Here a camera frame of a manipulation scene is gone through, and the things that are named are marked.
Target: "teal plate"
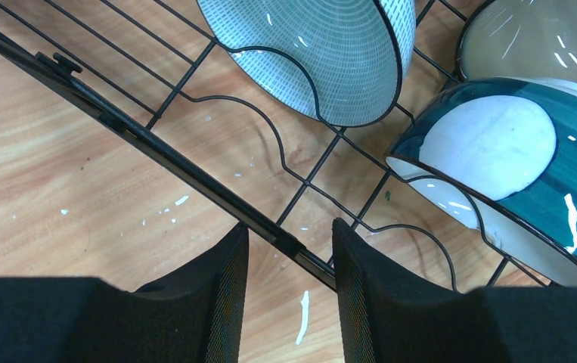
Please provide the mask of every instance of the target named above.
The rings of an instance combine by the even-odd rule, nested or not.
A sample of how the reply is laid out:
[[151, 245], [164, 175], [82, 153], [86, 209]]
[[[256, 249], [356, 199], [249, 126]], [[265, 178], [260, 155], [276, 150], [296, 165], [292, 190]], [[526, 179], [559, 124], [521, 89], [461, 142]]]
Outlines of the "teal plate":
[[[488, 96], [514, 96], [535, 102], [551, 118], [555, 131], [555, 149], [551, 161], [544, 171], [538, 173], [537, 179], [530, 182], [522, 190], [516, 191], [499, 200], [487, 198], [477, 188], [473, 188], [468, 182], [464, 182], [465, 174], [452, 172], [449, 177], [442, 171], [442, 166], [429, 167], [420, 161], [420, 148], [424, 139], [432, 127], [447, 113], [467, 102]], [[414, 173], [403, 172], [397, 169], [397, 163], [405, 162], [414, 166], [418, 172], [425, 175], [441, 176], [451, 185], [459, 186], [462, 190], [474, 196], [477, 206], [491, 209], [513, 221], [516, 226], [521, 226], [530, 232], [531, 237], [539, 240], [540, 244], [547, 245], [557, 253], [540, 252], [544, 259], [568, 259], [567, 263], [577, 268], [577, 92], [557, 85], [548, 85], [545, 82], [528, 79], [483, 79], [466, 82], [451, 88], [438, 95], [416, 119], [412, 126], [391, 148], [391, 157], [388, 157], [389, 165], [396, 174], [403, 178], [415, 176]], [[517, 175], [506, 175], [515, 178]], [[414, 188], [425, 195], [422, 187]], [[506, 241], [507, 245], [525, 244], [520, 248], [531, 249], [535, 252], [542, 247], [535, 247], [535, 241]], [[513, 256], [527, 263], [530, 267], [540, 265], [536, 258], [540, 256]], [[570, 266], [562, 267], [562, 261], [546, 262], [537, 270], [556, 282], [566, 285], [577, 285], [577, 277], [562, 276], [571, 272]]]

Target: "black wire dish rack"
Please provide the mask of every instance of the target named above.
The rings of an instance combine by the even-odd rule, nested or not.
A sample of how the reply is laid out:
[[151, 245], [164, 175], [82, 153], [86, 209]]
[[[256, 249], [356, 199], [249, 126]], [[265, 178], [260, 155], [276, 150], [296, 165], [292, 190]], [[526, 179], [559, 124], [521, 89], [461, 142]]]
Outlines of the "black wire dish rack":
[[[94, 67], [91, 67], [85, 61], [80, 59], [76, 56], [73, 52], [69, 51], [64, 46], [60, 45], [58, 42], [53, 40], [50, 36], [46, 33], [38, 29], [37, 27], [33, 26], [29, 21], [24, 19], [19, 14], [12, 11], [8, 6], [3, 5], [0, 2], [0, 9], [3, 10], [5, 13], [13, 17], [16, 21], [21, 22], [24, 26], [27, 26], [31, 29], [36, 35], [42, 37], [44, 40], [50, 42], [53, 46], [60, 50], [60, 53], [54, 54], [52, 58], [46, 56], [45, 54], [38, 53], [36, 55], [30, 54], [24, 48], [20, 47], [17, 43], [13, 42], [10, 38], [8, 38], [5, 34], [0, 32], [0, 54], [6, 57], [8, 60], [13, 62], [17, 65], [20, 69], [25, 71], [26, 73], [30, 74], [35, 79], [39, 80], [41, 83], [49, 87], [54, 92], [58, 93], [61, 97], [68, 100], [70, 103], [78, 107], [80, 110], [86, 112], [90, 117], [97, 120], [101, 125], [108, 128], [110, 131], [114, 132], [116, 135], [121, 137], [124, 141], [130, 143], [133, 147], [137, 148], [145, 154], [146, 156], [150, 157], [153, 161], [159, 163], [162, 167], [170, 171], [173, 175], [176, 175], [178, 178], [186, 182], [192, 188], [197, 190], [199, 193], [204, 195], [205, 197], [209, 198], [213, 203], [220, 206], [225, 210], [227, 213], [231, 214], [236, 219], [246, 223], [248, 227], [256, 232], [260, 237], [268, 241], [273, 247], [280, 250], [283, 254], [285, 254], [288, 258], [292, 259], [295, 263], [305, 269], [308, 273], [312, 276], [317, 278], [323, 284], [326, 284], [329, 288], [335, 290], [335, 274], [334, 274], [334, 263], [332, 257], [328, 260], [323, 260], [320, 257], [316, 256], [312, 251], [310, 251], [304, 244], [302, 244], [296, 237], [292, 234], [288, 233], [284, 228], [282, 228], [282, 224], [286, 221], [287, 217], [293, 211], [293, 208], [299, 201], [299, 199], [304, 195], [304, 193], [311, 189], [316, 193], [319, 193], [321, 196], [328, 199], [332, 202], [335, 206], [340, 208], [344, 213], [346, 213], [352, 219], [352, 228], [356, 229], [358, 226], [362, 226], [366, 230], [371, 233], [379, 233], [382, 231], [386, 231], [392, 228], [409, 228], [411, 230], [417, 231], [421, 234], [425, 234], [428, 238], [430, 238], [442, 251], [442, 254], [446, 258], [448, 262], [448, 267], [450, 268], [451, 273], [451, 286], [453, 290], [458, 290], [457, 284], [457, 277], [455, 273], [455, 269], [453, 263], [451, 261], [451, 256], [449, 255], [447, 249], [442, 245], [442, 243], [433, 236], [430, 232], [425, 230], [424, 228], [420, 228], [415, 225], [406, 225], [406, 224], [394, 224], [394, 225], [387, 225], [381, 228], [373, 228], [368, 225], [364, 221], [364, 217], [366, 216], [368, 210], [371, 208], [371, 205], [375, 202], [377, 197], [381, 195], [382, 190], [386, 183], [389, 181], [390, 178], [396, 178], [400, 182], [409, 183], [413, 180], [418, 180], [420, 178], [411, 179], [411, 180], [402, 180], [397, 175], [392, 173], [390, 169], [377, 160], [375, 157], [371, 156], [366, 150], [362, 149], [355, 143], [347, 134], [346, 127], [335, 127], [331, 126], [330, 124], [323, 123], [328, 127], [332, 132], [334, 132], [335, 136], [333, 137], [332, 141], [328, 144], [325, 149], [325, 152], [321, 155], [318, 159], [315, 166], [312, 170], [308, 173], [308, 175], [304, 178], [290, 167], [288, 167], [286, 162], [286, 156], [284, 151], [284, 144], [282, 142], [280, 133], [272, 122], [272, 120], [265, 115], [257, 106], [251, 104], [241, 98], [236, 98], [232, 96], [225, 96], [225, 95], [211, 95], [201, 98], [193, 98], [187, 93], [183, 91], [184, 86], [186, 83], [191, 79], [197, 68], [206, 60], [208, 54], [213, 51], [216, 47], [224, 48], [226, 51], [229, 52], [238, 52], [243, 50], [257, 50], [262, 49], [260, 47], [249, 47], [245, 49], [229, 49], [225, 47], [220, 41], [206, 32], [204, 29], [199, 27], [197, 24], [190, 21], [186, 18], [183, 14], [180, 14], [177, 10], [166, 4], [162, 0], [153, 0], [157, 6], [160, 6], [165, 11], [169, 12], [172, 16], [177, 18], [179, 21], [187, 24], [192, 29], [196, 30], [202, 37], [205, 37], [209, 42], [208, 45], [203, 49], [196, 59], [192, 59], [188, 57], [186, 54], [179, 51], [176, 47], [169, 44], [164, 39], [160, 38], [158, 35], [150, 31], [146, 26], [139, 23], [135, 18], [128, 15], [126, 12], [122, 11], [120, 7], [117, 7], [113, 3], [109, 2], [108, 0], [101, 0], [101, 2], [106, 5], [111, 11], [116, 12], [121, 17], [125, 18], [128, 22], [139, 28], [142, 32], [150, 36], [154, 41], [159, 42], [161, 45], [168, 48], [172, 51], [176, 56], [180, 57], [182, 60], [190, 64], [190, 67], [183, 75], [183, 77], [176, 83], [172, 84], [171, 82], [165, 80], [162, 76], [158, 75], [152, 69], [144, 65], [139, 60], [135, 59], [133, 56], [125, 52], [121, 49], [118, 45], [112, 43], [109, 39], [105, 38], [103, 35], [92, 29], [90, 26], [86, 25], [83, 21], [72, 15], [70, 12], [62, 8], [57, 3], [53, 2], [52, 0], [45, 0], [45, 4], [47, 6], [52, 7], [56, 11], [62, 13], [65, 17], [69, 18], [71, 21], [76, 23], [78, 26], [81, 26], [85, 31], [92, 34], [101, 42], [105, 43], [106, 45], [110, 46], [114, 51], [119, 52], [123, 57], [130, 60], [134, 65], [141, 68], [143, 71], [149, 73], [155, 79], [160, 81], [165, 85], [165, 87], [169, 88], [169, 95], [163, 101], [161, 106], [158, 110], [154, 110], [153, 108], [147, 106], [144, 102], [140, 101], [130, 92], [126, 91], [124, 88], [117, 85], [115, 82], [108, 79], [102, 73], [97, 71]], [[420, 25], [422, 20], [425, 16], [428, 15], [432, 6], [444, 6], [446, 7], [454, 16], [458, 17], [462, 21], [467, 21], [467, 17], [464, 16], [457, 8], [453, 5], [449, 4], [446, 0], [429, 0], [425, 6], [418, 11], [417, 22], [416, 25]], [[263, 48], [265, 51], [273, 51], [271, 49]], [[420, 49], [415, 48], [414, 53], [417, 56], [421, 57], [423, 60], [431, 64], [435, 67], [439, 72], [443, 73], [446, 77], [448, 77], [448, 81], [444, 84], [443, 89], [454, 85], [457, 82], [460, 82], [457, 78], [455, 72], [445, 69], [441, 67], [438, 63], [436, 63], [430, 56], [423, 53]], [[290, 58], [286, 54], [282, 54], [292, 62], [295, 63], [302, 71], [304, 69], [301, 67], [299, 63], [297, 63], [293, 58]], [[147, 123], [146, 126], [135, 121], [133, 118], [128, 116], [126, 112], [116, 107], [114, 104], [110, 103], [100, 94], [98, 94], [95, 90], [88, 87], [85, 83], [79, 81], [75, 76], [72, 75], [73, 72], [81, 73], [83, 71], [90, 72], [95, 74], [98, 78], [104, 80], [110, 87], [114, 88], [116, 91], [120, 92], [122, 95], [126, 96], [131, 101], [138, 104], [143, 110], [147, 111], [151, 117], [150, 121]], [[312, 80], [310, 79], [308, 73], [304, 72], [306, 77], [311, 83], [311, 87], [313, 87], [313, 91], [315, 90]], [[317, 102], [317, 94], [313, 92], [315, 96], [315, 101]], [[176, 96], [181, 96], [186, 100], [194, 103], [202, 103], [205, 101], [211, 100], [228, 100], [237, 102], [242, 104], [246, 107], [249, 107], [251, 110], [259, 114], [265, 122], [268, 124], [268, 127], [272, 130], [276, 141], [279, 147], [279, 155], [281, 158], [281, 167], [283, 170], [288, 173], [289, 175], [293, 176], [297, 179], [301, 185], [299, 186], [298, 191], [294, 194], [288, 205], [285, 207], [284, 211], [281, 213], [277, 220], [271, 220], [268, 216], [264, 215], [256, 208], [251, 206], [248, 202], [237, 196], [234, 192], [229, 190], [223, 184], [218, 182], [214, 179], [211, 175], [204, 172], [199, 166], [195, 165], [192, 161], [190, 161], [187, 157], [180, 154], [175, 148], [164, 142], [162, 139], [158, 138], [154, 133], [152, 133], [151, 129], [156, 125], [157, 121], [161, 119], [164, 111], [168, 108], [168, 106], [172, 103]], [[403, 112], [407, 118], [410, 119], [410, 123], [415, 123], [414, 115], [406, 110], [403, 106], [399, 103], [396, 104], [396, 108], [399, 111]], [[379, 183], [377, 184], [376, 188], [371, 193], [368, 200], [365, 201], [363, 207], [359, 211], [359, 213], [353, 213], [349, 208], [344, 206], [341, 202], [339, 202], [335, 197], [332, 197], [329, 193], [322, 190], [322, 188], [318, 187], [313, 183], [315, 176], [317, 175], [318, 171], [324, 165], [324, 162], [327, 158], [332, 154], [333, 149], [338, 144], [339, 141], [346, 142], [350, 147], [354, 150], [359, 152], [363, 157], [367, 160], [370, 160], [377, 168], [381, 169], [383, 172], [383, 176], [381, 177]], [[468, 194], [464, 194], [469, 200], [470, 197]], [[479, 214], [474, 203], [471, 203], [473, 209], [476, 211], [476, 215], [479, 220], [479, 225], [482, 226], [482, 217]], [[509, 264], [515, 265], [520, 271], [527, 274], [531, 277], [537, 284], [545, 286], [544, 278], [538, 278], [534, 273], [530, 270], [525, 268], [520, 262], [516, 261], [515, 258], [512, 256], [507, 255], [503, 251], [499, 250], [496, 246], [493, 245], [486, 237], [485, 231], [481, 230], [481, 236], [485, 244], [495, 250], [502, 256], [501, 262], [499, 266], [495, 269], [493, 275], [489, 278], [488, 285], [493, 285], [501, 276], [504, 268]]]

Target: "bowl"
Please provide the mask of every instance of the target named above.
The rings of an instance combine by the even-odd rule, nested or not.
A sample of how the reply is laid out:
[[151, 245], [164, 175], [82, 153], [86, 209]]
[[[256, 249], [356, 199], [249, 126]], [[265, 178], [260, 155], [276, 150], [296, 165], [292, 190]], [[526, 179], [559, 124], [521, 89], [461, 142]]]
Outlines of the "bowl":
[[458, 43], [462, 79], [554, 78], [577, 83], [577, 1], [488, 0]]
[[577, 286], [577, 84], [493, 78], [457, 85], [431, 101], [386, 161], [498, 249]]
[[197, 3], [234, 61], [294, 110], [353, 127], [395, 106], [413, 54], [412, 0]]

